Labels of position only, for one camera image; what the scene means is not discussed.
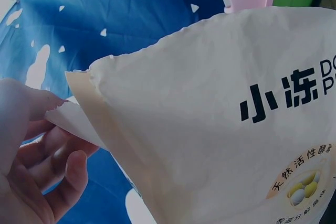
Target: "blue fabric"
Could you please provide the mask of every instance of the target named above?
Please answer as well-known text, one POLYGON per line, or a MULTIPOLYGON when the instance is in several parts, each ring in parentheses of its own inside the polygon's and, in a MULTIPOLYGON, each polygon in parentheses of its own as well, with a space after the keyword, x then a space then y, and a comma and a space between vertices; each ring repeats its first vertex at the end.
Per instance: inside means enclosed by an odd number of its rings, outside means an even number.
MULTIPOLYGON (((0 77, 25 83, 37 52, 49 44, 41 88, 68 98, 65 71, 86 70, 106 55, 137 51, 223 10, 222 0, 19 0, 0 24, 0 77), (193 13, 191 4, 199 10, 193 13), (61 5, 65 8, 59 12, 61 5), (7 26, 8 16, 21 8, 21 16, 7 26), (100 35, 104 28, 106 37, 100 35), (61 54, 60 46, 66 49, 61 54)), ((110 154, 98 151, 88 170, 83 197, 59 223, 130 223, 124 202, 131 186, 110 154)))

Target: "hand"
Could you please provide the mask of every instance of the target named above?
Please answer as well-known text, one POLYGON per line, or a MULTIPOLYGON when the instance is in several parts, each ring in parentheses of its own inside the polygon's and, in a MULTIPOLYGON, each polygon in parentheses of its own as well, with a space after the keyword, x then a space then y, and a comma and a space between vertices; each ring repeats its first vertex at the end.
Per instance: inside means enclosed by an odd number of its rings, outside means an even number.
POLYGON ((82 195, 87 157, 98 147, 44 120, 46 111, 63 102, 49 91, 0 81, 0 223, 55 223, 82 195))

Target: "egg illustration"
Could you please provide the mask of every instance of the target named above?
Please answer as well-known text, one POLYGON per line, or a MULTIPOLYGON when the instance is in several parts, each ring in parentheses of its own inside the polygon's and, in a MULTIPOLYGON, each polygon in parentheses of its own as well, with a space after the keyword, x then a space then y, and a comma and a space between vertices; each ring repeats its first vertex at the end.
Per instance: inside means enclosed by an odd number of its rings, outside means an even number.
POLYGON ((290 197, 290 201, 294 206, 297 206, 303 201, 304 198, 305 198, 304 189, 299 189, 293 193, 293 195, 290 197))
POLYGON ((313 172, 312 174, 310 174, 308 177, 306 177, 303 181, 301 181, 301 183, 306 186, 309 185, 310 183, 313 182, 314 178, 315 178, 316 172, 313 172))
POLYGON ((321 176, 321 173, 320 172, 316 172, 313 181, 316 182, 316 183, 318 183, 320 181, 320 176, 321 176))
POLYGON ((309 198, 315 193, 316 189, 317 189, 317 183, 313 181, 312 183, 310 183, 305 187, 304 197, 309 198))
POLYGON ((288 191, 287 193, 287 197, 290 198, 292 197, 292 195, 297 191, 297 190, 300 190, 300 189, 304 189, 304 186, 302 183, 298 183, 296 185, 294 185, 293 187, 290 188, 290 190, 288 191))

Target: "cat litter bag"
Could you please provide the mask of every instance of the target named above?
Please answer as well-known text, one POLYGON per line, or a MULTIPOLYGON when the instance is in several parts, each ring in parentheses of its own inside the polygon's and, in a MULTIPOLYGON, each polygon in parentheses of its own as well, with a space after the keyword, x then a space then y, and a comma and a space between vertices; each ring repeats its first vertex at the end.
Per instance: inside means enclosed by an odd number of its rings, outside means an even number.
POLYGON ((158 224, 318 223, 336 187, 335 38, 333 10, 219 14, 67 73, 80 105, 46 118, 109 150, 158 224))

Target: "finger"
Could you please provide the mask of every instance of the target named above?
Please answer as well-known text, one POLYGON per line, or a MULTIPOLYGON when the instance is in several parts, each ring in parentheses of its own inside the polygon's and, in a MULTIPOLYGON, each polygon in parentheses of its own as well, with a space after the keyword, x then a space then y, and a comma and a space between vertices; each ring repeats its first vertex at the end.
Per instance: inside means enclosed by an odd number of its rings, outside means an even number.
POLYGON ((45 191, 63 178, 66 162, 71 153, 81 150, 90 157, 97 149, 95 145, 73 136, 53 155, 29 169, 30 174, 40 190, 45 191))
POLYGON ((0 172, 7 175, 30 121, 63 101, 49 91, 34 90, 18 81, 0 81, 0 172))
POLYGON ((35 138, 47 131, 50 131, 54 127, 55 125, 50 123, 47 120, 30 122, 28 126, 28 131, 26 133, 24 140, 35 138))
POLYGON ((84 192, 88 183, 86 162, 85 152, 71 153, 64 179, 53 191, 46 194, 45 198, 54 213, 55 222, 77 203, 84 192))
POLYGON ((21 146, 16 157, 26 168, 31 168, 55 153, 73 137, 56 126, 37 140, 21 146))

